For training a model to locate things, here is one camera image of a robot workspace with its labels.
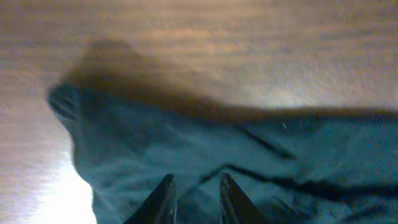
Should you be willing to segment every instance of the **wooden floor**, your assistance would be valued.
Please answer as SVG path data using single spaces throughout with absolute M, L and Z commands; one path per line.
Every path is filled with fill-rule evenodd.
M 0 223 L 95 222 L 63 79 L 211 119 L 398 111 L 398 1 L 1 0 Z

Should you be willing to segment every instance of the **cloth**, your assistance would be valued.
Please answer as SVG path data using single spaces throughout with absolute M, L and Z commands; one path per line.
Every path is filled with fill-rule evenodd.
M 169 173 L 177 223 L 218 223 L 221 172 L 272 223 L 398 223 L 394 118 L 223 124 L 70 85 L 52 89 L 49 104 L 99 224 L 126 221 Z

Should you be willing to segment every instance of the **teal fabric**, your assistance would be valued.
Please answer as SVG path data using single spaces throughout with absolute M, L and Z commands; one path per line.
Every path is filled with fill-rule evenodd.
M 49 104 L 100 224 L 123 223 L 169 173 L 178 223 L 218 223 L 221 172 L 273 223 L 398 223 L 396 119 L 221 124 L 70 85 Z

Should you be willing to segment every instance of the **blue cloth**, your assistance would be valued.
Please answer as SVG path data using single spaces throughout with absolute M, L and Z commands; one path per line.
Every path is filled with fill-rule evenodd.
M 52 89 L 49 103 L 100 224 L 126 221 L 168 173 L 178 223 L 218 223 L 220 172 L 272 223 L 398 223 L 394 118 L 221 124 L 70 85 Z

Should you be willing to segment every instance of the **brown wooden surface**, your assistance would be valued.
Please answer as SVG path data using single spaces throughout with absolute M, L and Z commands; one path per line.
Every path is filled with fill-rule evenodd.
M 45 103 L 63 77 L 216 119 L 396 111 L 397 30 L 395 0 L 1 0 L 0 223 L 93 222 Z

